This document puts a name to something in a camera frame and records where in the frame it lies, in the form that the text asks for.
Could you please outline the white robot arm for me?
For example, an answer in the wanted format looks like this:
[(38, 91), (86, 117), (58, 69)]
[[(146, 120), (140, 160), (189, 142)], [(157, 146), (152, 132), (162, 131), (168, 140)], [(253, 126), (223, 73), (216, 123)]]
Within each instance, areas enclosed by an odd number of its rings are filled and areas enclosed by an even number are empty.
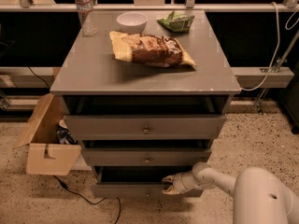
[(163, 178), (164, 194), (219, 188), (233, 197), (233, 224), (299, 224), (299, 197), (275, 175), (258, 167), (238, 177), (226, 175), (203, 162), (189, 172)]

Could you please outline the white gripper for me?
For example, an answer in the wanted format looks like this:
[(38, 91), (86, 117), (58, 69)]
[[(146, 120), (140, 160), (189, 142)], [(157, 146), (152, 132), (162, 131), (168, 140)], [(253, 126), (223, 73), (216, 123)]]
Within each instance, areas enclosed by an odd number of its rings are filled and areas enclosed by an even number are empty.
[(162, 179), (162, 182), (172, 183), (172, 186), (163, 190), (165, 195), (179, 195), (180, 193), (191, 191), (197, 186), (197, 181), (192, 172), (168, 175)]

